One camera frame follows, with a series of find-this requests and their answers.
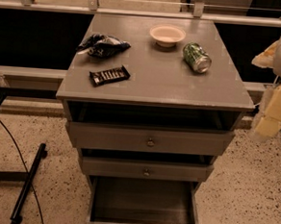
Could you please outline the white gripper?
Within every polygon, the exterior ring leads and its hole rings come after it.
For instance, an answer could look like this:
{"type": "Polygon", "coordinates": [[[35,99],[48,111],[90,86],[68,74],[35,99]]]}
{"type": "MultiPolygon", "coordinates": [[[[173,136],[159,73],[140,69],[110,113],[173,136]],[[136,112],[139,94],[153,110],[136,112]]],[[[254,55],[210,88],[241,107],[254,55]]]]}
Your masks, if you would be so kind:
{"type": "Polygon", "coordinates": [[[281,86],[276,87],[269,104],[255,126],[255,133],[264,137],[274,137],[281,130],[281,86]]]}

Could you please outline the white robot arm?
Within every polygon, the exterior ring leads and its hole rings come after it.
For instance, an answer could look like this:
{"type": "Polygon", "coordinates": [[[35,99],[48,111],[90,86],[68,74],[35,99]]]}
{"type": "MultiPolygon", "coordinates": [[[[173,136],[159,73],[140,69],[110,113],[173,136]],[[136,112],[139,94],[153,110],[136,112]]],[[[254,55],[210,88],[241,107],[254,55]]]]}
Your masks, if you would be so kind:
{"type": "MultiPolygon", "coordinates": [[[[281,79],[281,37],[252,60],[260,68],[271,68],[281,79]]],[[[266,141],[281,131],[281,84],[268,87],[260,102],[260,109],[251,124],[251,136],[266,141]]]]}

